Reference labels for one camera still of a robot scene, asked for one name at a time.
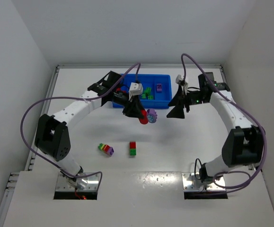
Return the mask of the purple flower lego piece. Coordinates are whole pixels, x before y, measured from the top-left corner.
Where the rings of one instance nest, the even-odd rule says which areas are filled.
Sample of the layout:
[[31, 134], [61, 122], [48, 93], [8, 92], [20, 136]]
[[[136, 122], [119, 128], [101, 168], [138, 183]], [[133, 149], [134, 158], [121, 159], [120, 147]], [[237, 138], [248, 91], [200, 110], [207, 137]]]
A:
[[158, 115], [154, 109], [147, 110], [147, 120], [149, 123], [155, 123], [157, 121]]

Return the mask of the purple lego brick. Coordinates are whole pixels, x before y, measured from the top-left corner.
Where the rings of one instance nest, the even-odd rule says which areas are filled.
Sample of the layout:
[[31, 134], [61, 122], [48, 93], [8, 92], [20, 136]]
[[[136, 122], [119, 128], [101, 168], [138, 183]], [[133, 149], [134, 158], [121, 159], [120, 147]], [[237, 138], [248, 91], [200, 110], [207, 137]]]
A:
[[161, 93], [163, 91], [163, 86], [161, 83], [156, 84], [156, 92]]

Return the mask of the red green lego stack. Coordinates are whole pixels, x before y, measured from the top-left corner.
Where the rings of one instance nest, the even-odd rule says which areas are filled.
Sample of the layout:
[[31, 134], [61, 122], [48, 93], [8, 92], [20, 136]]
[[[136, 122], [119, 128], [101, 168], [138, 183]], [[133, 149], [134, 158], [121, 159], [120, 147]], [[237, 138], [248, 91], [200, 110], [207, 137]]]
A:
[[129, 143], [129, 155], [136, 156], [136, 142], [130, 141]]

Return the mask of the red arch lego brick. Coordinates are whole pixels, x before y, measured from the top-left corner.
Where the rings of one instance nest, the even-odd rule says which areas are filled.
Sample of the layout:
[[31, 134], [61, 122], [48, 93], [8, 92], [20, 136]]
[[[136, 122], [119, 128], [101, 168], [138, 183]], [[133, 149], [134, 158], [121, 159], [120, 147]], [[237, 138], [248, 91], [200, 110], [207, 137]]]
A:
[[146, 125], [148, 123], [147, 111], [143, 109], [141, 110], [141, 114], [142, 114], [142, 117], [139, 118], [139, 122], [143, 125]]

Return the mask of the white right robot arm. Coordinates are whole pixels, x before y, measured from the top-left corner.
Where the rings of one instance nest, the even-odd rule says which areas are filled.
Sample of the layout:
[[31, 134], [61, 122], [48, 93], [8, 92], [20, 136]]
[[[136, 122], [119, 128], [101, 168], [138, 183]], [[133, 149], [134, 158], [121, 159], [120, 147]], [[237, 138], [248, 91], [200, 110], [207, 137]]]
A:
[[198, 180], [212, 182], [215, 177], [228, 173], [238, 166], [247, 166], [261, 161], [264, 148], [261, 130], [234, 106], [229, 86], [216, 82], [211, 72], [198, 76], [199, 89], [188, 91], [188, 82], [182, 75], [176, 78], [178, 90], [169, 106], [167, 118], [183, 119], [191, 105], [210, 103], [221, 117], [228, 136], [221, 154], [208, 163], [202, 163]]

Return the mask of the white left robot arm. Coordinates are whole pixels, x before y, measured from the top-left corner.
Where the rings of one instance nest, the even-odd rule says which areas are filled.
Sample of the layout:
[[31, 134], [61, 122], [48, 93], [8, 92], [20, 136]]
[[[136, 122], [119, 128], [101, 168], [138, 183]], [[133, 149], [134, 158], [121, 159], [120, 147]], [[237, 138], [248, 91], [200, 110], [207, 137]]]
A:
[[122, 80], [122, 75], [110, 71], [76, 101], [51, 116], [43, 114], [38, 120], [35, 146], [50, 156], [60, 171], [73, 181], [81, 177], [83, 170], [70, 155], [70, 131], [88, 114], [107, 102], [114, 102], [123, 106], [123, 115], [137, 118], [141, 124], [148, 123], [147, 112], [140, 101], [141, 82], [131, 83], [129, 91], [123, 92]]

